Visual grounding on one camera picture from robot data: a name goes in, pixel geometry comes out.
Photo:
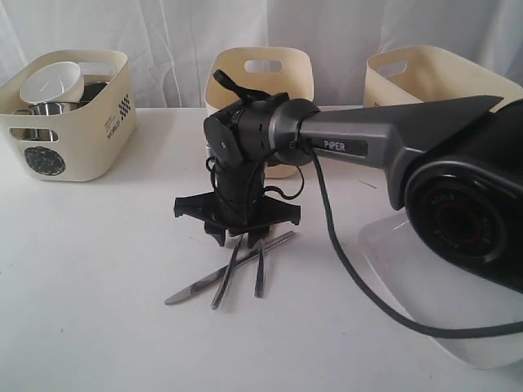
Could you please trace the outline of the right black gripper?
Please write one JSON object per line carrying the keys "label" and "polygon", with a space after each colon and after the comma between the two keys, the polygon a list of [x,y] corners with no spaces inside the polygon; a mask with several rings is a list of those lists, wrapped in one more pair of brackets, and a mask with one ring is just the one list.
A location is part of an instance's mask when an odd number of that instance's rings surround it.
{"label": "right black gripper", "polygon": [[248,236],[255,248],[274,225],[299,225],[301,208],[266,195],[264,165],[252,161],[230,168],[215,157],[207,158],[212,191],[175,199],[175,217],[190,216],[203,222],[204,232],[225,246],[226,234]]}

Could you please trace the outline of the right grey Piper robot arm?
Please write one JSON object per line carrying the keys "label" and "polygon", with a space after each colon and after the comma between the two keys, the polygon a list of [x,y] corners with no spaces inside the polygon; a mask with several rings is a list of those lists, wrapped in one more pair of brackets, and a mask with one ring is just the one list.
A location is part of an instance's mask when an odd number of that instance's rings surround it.
{"label": "right grey Piper robot arm", "polygon": [[384,172],[391,207],[404,210],[439,257],[522,289],[522,103],[469,96],[419,104],[323,111],[311,101],[250,91],[204,120],[212,191],[179,197],[219,243],[271,225],[298,224],[290,197],[273,198],[267,163],[316,157]]}

